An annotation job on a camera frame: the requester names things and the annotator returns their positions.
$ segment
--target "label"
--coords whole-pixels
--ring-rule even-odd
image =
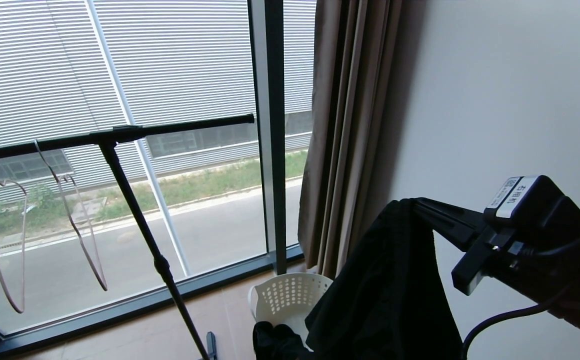
[[[524,196],[528,193],[528,190],[535,184],[539,176],[524,176],[510,194],[505,198],[505,201],[501,204],[501,207],[496,210],[496,217],[503,219],[510,219],[512,217],[512,212],[517,208],[517,205],[521,203]]]
[[[486,209],[496,209],[501,205],[501,202],[506,198],[506,196],[510,193],[510,191],[515,187],[517,182],[519,182],[521,176],[518,177],[510,177],[508,180],[501,186],[500,191],[496,193],[496,195],[492,198],[492,201],[486,206]]]

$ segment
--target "clothes rack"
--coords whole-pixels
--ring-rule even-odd
[[[199,333],[195,327],[190,313],[188,312],[186,305],[179,294],[177,285],[170,271],[170,265],[168,260],[162,255],[155,237],[151,232],[146,217],[144,217],[137,198],[130,187],[130,182],[128,177],[121,166],[119,157],[115,150],[118,144],[133,142],[149,135],[159,135],[165,133],[175,133],[175,132],[187,132],[191,130],[202,130],[208,128],[216,128],[220,126],[230,126],[230,125],[240,125],[240,124],[253,124],[254,116],[253,114],[246,114],[242,116],[231,116],[227,118],[216,118],[212,120],[203,121],[190,121],[182,123],[174,123],[170,125],[156,125],[156,126],[140,126],[140,125],[123,125],[118,127],[113,127],[111,130],[103,130],[90,132],[88,134],[80,134],[68,137],[57,137],[53,139],[46,139],[40,141],[31,141],[29,143],[22,143],[18,145],[3,146],[0,147],[0,158],[14,157],[16,155],[25,155],[31,153],[37,153],[38,151],[52,151],[61,150],[65,148],[75,148],[78,146],[88,146],[95,145],[99,146],[105,161],[110,170],[114,175],[114,179],[118,183],[123,198],[128,203],[132,216],[143,235],[145,243],[150,249],[150,253],[154,259],[154,268],[161,276],[163,282],[165,283],[172,300],[174,301],[177,309],[179,310],[185,326],[187,326],[194,344],[201,353],[201,358],[203,360],[217,360],[217,343],[214,333],[208,332],[206,335],[207,350],[204,346]]]

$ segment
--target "laundry basket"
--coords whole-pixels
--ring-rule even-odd
[[[306,344],[306,317],[324,295],[332,280],[314,273],[286,273],[254,285],[248,293],[248,304],[256,322],[273,326],[285,324],[301,336]],[[252,303],[256,290],[257,300]]]

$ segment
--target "black cloth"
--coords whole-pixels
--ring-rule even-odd
[[[256,360],[310,360],[312,354],[292,329],[284,324],[272,326],[260,321],[252,330],[252,345]]]
[[[439,278],[431,228],[392,201],[305,319],[319,359],[459,359],[462,340]]]

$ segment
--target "wire hanger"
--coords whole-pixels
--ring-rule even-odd
[[[15,180],[10,180],[6,178],[5,180],[0,180],[0,187],[5,187],[8,184],[14,184],[23,193],[24,200],[23,200],[23,220],[21,225],[21,297],[18,299],[18,302],[15,301],[15,298],[12,296],[10,289],[8,288],[8,284],[6,283],[4,272],[2,271],[2,267],[0,265],[0,284],[1,288],[3,289],[3,293],[8,299],[8,303],[14,309],[15,312],[22,314],[26,309],[26,302],[25,302],[25,290],[26,290],[26,274],[25,274],[25,260],[26,260],[26,213],[28,208],[28,193],[20,183],[16,182]]]
[[[96,277],[96,280],[98,281],[98,284],[101,285],[101,289],[103,289],[104,291],[107,292],[108,285],[106,283],[106,278],[103,274],[103,267],[101,266],[101,260],[99,257],[99,251],[97,250],[97,242],[95,241],[94,230],[92,228],[90,215],[88,215],[88,211],[86,210],[86,207],[84,206],[84,200],[82,199],[82,194],[79,192],[79,187],[77,186],[77,183],[75,182],[75,178],[73,178],[73,176],[68,174],[68,173],[64,174],[64,175],[57,175],[57,173],[52,169],[52,166],[50,166],[50,164],[48,164],[48,162],[46,161],[46,158],[44,157],[43,153],[41,152],[41,149],[39,148],[39,142],[35,140],[34,146],[36,147],[36,151],[39,153],[41,160],[43,160],[43,163],[45,164],[45,166],[50,170],[50,173],[52,174],[52,177],[54,178],[54,181],[56,182],[57,187],[59,187],[59,194],[61,196],[61,200],[63,201],[63,206],[65,207],[65,212],[68,214],[68,220],[70,221],[70,225],[72,226],[72,229],[74,230],[77,237],[79,238],[79,244],[81,245],[81,249],[83,250],[83,253],[86,256],[86,259],[88,260],[89,267],[90,267],[90,269],[92,269],[92,272],[94,273],[94,276]],[[86,247],[86,244],[84,243],[84,237],[82,237],[82,233],[79,231],[79,228],[77,228],[77,225],[75,224],[75,220],[73,219],[73,215],[71,214],[71,211],[70,211],[70,206],[68,205],[68,201],[66,200],[66,195],[64,194],[64,189],[61,185],[62,182],[70,183],[74,187],[74,191],[77,195],[77,198],[79,199],[79,204],[81,206],[81,209],[83,209],[86,221],[88,223],[89,234],[90,234],[90,237],[92,239],[92,250],[91,251],[88,251],[88,248]]]

